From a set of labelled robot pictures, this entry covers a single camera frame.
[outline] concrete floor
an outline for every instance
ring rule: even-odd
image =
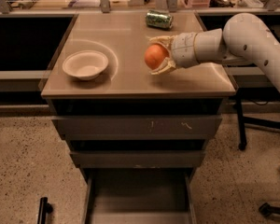
[[[248,127],[246,135],[240,151],[237,118],[223,115],[191,182],[199,224],[280,223],[258,211],[265,202],[280,206],[280,132]],[[49,116],[0,112],[0,224],[36,223],[43,196],[54,208],[48,223],[80,223],[86,183],[68,153]]]

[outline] white bowl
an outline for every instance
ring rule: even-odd
[[[107,57],[96,50],[82,50],[68,56],[63,62],[64,72],[81,80],[91,80],[108,67]]]

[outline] drawer front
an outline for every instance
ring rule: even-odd
[[[214,116],[55,117],[66,140],[211,139],[222,121]]]
[[[202,164],[204,151],[71,152],[78,168],[191,168]]]

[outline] soda can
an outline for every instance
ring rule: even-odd
[[[150,10],[146,15],[147,26],[169,30],[172,27],[174,17],[169,13]]]

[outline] cabinet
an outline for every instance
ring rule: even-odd
[[[53,123],[88,182],[82,223],[195,223],[189,183],[236,88],[224,67],[204,63],[152,76],[147,39],[202,30],[192,12],[173,29],[145,24],[145,12],[79,14],[42,96]],[[72,80],[64,59],[97,49],[109,68],[93,81]]]

